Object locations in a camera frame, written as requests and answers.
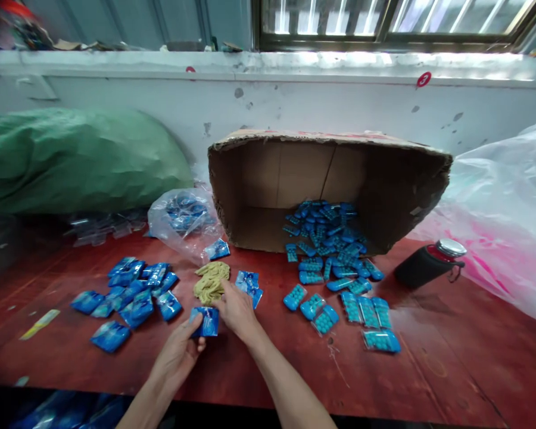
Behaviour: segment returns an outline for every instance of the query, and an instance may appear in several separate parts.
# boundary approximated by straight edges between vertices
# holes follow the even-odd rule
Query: silver bottle cap
[[[466,254],[466,249],[461,243],[458,243],[457,241],[451,240],[449,238],[440,239],[439,241],[437,241],[436,246],[440,252],[444,253],[447,256],[459,257],[464,256]]]

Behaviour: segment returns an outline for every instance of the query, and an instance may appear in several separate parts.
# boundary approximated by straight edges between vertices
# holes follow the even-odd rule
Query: white wall
[[[521,76],[523,70],[517,67]],[[58,97],[44,101],[25,98],[14,84],[16,76],[36,73],[35,69],[30,71],[27,64],[22,69],[0,64],[0,113],[49,106],[136,108],[165,124],[178,137],[190,162],[206,161],[210,144],[243,127],[336,133],[380,130],[459,154],[510,137],[536,122],[536,73],[535,78],[528,78],[526,71],[524,79],[487,81],[456,77],[467,73],[464,70],[455,70],[447,80],[435,72],[432,83],[417,88],[413,82],[422,69],[415,69],[410,77],[351,74],[346,79],[345,73],[326,72],[317,78],[312,74],[315,81],[301,81],[310,80],[298,77],[307,70],[301,67],[295,68],[294,76],[281,71],[240,80],[225,70],[214,73],[207,69],[202,76],[192,74],[197,79],[192,82],[184,73],[182,78],[180,74],[169,78],[155,70],[147,75],[146,64],[130,70],[139,78],[127,77],[119,68],[83,71],[66,63],[61,72],[42,65],[40,74]]]

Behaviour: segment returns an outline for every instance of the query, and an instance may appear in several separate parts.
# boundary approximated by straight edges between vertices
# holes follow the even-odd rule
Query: water bottle
[[[448,238],[421,247],[401,262],[395,268],[395,278],[410,288],[419,288],[435,278],[449,273],[449,281],[455,282],[460,276],[461,268],[465,267],[463,261],[456,258],[464,256],[466,249],[461,243]],[[452,270],[459,267],[459,271],[453,278]]]

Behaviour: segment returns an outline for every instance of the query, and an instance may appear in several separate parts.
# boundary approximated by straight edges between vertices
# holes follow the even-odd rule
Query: red wooden table
[[[359,329],[341,316],[320,338],[300,312],[282,304],[298,282],[284,254],[232,247],[231,279],[258,272],[264,296],[258,320],[272,341],[333,414],[483,427],[536,427],[536,321],[467,279],[443,277],[415,292],[399,286],[393,268],[420,243],[402,240],[376,264],[387,277],[373,293],[391,305],[399,355],[365,351]],[[83,290],[107,292],[107,272],[124,256],[169,262],[184,307],[172,323],[158,311],[115,354],[89,338],[104,322],[69,307]],[[0,277],[0,384],[29,377],[28,386],[135,394],[171,330],[197,304],[195,267],[158,240],[134,234],[100,247],[62,247],[27,255]],[[343,315],[339,298],[310,286]],[[33,338],[20,336],[48,310],[61,313]],[[120,320],[118,315],[111,317]],[[254,361],[221,323],[176,399],[273,407]]]

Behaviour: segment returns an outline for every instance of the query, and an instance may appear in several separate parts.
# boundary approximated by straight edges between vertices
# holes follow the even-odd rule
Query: window
[[[261,51],[510,52],[536,0],[258,0]]]

